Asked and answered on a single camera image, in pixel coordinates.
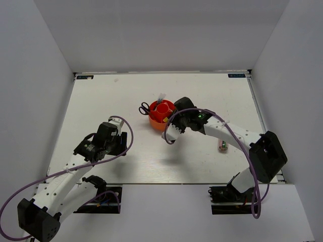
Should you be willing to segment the pink capped clear tube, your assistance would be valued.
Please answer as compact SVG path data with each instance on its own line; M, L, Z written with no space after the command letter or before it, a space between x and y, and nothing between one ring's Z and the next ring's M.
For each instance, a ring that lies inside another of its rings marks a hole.
M224 140L218 139L218 150L220 152L227 152L228 150L228 143Z

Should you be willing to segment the black handled scissors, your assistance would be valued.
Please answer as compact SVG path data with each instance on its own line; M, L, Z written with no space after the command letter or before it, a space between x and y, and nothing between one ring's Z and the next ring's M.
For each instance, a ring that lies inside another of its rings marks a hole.
M142 102L141 105L138 108L138 111L142 115L149 115L150 114L150 106L149 106L149 104L146 103L146 102Z

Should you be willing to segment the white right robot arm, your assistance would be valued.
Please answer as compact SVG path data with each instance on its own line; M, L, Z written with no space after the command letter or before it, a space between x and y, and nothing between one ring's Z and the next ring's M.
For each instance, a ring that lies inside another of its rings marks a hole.
M249 167L235 175L227 184L226 200L240 201L256 183L269 184L287 163L287 156L273 132L264 134L248 131L218 116L207 109L198 109L188 97L174 103L163 138L173 144L187 128L203 135L215 137L241 150Z

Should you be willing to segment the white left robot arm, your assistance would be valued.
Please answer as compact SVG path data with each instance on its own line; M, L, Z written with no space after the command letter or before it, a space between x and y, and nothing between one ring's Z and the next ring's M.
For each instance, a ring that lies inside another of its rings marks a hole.
M51 241L61 223L90 199L106 197L104 179L86 176L106 155L124 154L127 133L122 132L124 121L111 117L99 125L94 134L86 136L74 149L64 174L55 176L32 199L18 204L19 226L38 241Z

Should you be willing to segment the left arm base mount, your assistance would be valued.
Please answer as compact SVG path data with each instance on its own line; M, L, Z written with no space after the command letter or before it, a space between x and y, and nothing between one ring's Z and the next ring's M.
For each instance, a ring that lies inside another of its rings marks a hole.
M83 205L75 214L120 214L122 202L122 187L107 187L107 191L114 192L118 198L112 193L96 198L90 203Z

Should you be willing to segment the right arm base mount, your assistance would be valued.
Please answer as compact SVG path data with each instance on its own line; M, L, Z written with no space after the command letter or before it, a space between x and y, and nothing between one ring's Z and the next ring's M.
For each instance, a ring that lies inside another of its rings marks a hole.
M209 187L212 215L252 214L251 203L254 188L235 194L227 186Z

